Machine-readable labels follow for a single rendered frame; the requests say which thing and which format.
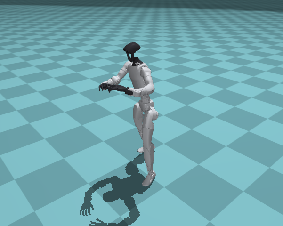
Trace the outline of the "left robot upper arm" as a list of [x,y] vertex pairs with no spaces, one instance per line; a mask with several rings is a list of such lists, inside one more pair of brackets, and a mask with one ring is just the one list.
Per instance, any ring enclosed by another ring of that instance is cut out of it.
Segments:
[[[153,79],[151,77],[151,70],[147,67],[141,67],[140,70],[140,76],[144,78],[145,84],[151,84],[154,86],[153,84]],[[152,90],[151,92],[148,93],[148,95],[152,94],[154,92],[154,90]]]

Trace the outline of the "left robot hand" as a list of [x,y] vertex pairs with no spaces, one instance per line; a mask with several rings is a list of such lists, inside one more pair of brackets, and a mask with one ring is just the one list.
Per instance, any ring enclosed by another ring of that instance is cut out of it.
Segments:
[[117,91],[123,91],[123,92],[125,92],[125,94],[128,94],[128,95],[133,95],[133,92],[128,90],[128,89],[129,89],[129,87],[124,87],[122,85],[112,85],[112,86],[109,87],[108,91],[110,93],[110,91],[112,91],[112,90],[117,90]]

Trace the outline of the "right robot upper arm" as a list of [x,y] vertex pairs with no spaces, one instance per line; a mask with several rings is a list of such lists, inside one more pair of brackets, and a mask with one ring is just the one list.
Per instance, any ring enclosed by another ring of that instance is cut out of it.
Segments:
[[130,64],[130,61],[127,61],[124,66],[121,68],[121,70],[118,72],[117,76],[112,77],[112,80],[114,81],[115,85],[119,85],[121,82],[121,79],[128,73],[128,65]]

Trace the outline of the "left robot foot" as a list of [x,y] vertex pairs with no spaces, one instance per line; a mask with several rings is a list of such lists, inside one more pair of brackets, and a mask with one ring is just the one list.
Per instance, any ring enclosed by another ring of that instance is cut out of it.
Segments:
[[156,176],[155,171],[153,171],[153,174],[151,176],[150,174],[147,175],[144,181],[142,182],[142,186],[149,186],[155,176]]

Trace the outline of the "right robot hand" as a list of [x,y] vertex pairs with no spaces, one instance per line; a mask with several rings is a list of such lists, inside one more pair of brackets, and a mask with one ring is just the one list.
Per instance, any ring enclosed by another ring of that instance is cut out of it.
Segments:
[[102,91],[109,89],[109,86],[111,86],[111,84],[102,83],[101,85],[99,85],[99,91],[100,91],[100,88],[102,89]]

